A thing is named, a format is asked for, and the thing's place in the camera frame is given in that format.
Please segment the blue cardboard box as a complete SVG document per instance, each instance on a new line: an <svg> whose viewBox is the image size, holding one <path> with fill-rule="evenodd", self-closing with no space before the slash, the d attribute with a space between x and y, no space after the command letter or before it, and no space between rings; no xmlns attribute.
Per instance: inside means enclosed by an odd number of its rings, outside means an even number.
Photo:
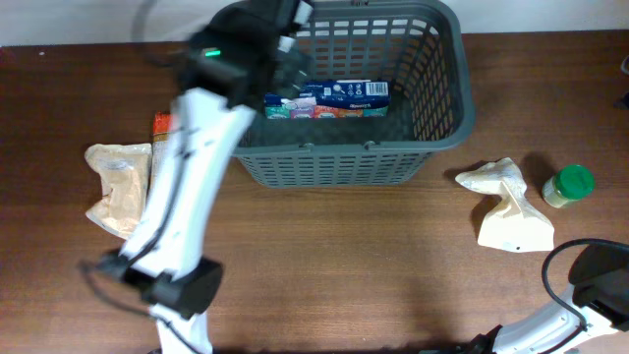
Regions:
<svg viewBox="0 0 629 354"><path fill-rule="evenodd" d="M268 119L335 119L385 117L391 101L389 83L371 80L306 83L296 98L268 93Z"/></svg>

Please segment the orange pasta package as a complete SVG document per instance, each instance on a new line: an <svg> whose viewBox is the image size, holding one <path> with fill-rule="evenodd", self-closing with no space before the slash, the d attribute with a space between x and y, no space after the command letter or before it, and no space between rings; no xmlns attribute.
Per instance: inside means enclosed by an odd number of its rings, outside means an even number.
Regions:
<svg viewBox="0 0 629 354"><path fill-rule="evenodd" d="M172 114L157 112L152 121L152 171L159 168L167 148L167 141L171 132Z"/></svg>

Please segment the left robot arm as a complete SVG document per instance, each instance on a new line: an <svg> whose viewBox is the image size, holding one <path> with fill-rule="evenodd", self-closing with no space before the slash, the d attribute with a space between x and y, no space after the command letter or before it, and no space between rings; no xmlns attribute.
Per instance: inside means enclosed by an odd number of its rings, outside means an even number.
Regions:
<svg viewBox="0 0 629 354"><path fill-rule="evenodd" d="M194 33L174 62L179 95L167 148L139 225L99 272L136 290L162 353L208 353L207 311L223 269L203 254L204 233L232 153L271 92L299 90L310 70L294 45L310 1L240 1Z"/></svg>

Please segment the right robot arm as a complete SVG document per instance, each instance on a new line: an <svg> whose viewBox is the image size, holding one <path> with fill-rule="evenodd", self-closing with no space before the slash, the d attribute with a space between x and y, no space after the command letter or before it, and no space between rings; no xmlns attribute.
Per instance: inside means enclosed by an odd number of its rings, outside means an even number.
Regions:
<svg viewBox="0 0 629 354"><path fill-rule="evenodd" d="M568 285L555 293L548 279L551 261L582 246L568 274ZM544 259L542 283L550 302L525 319L478 335L467 353L566 353L604 335L628 330L628 246L584 238L557 246Z"/></svg>

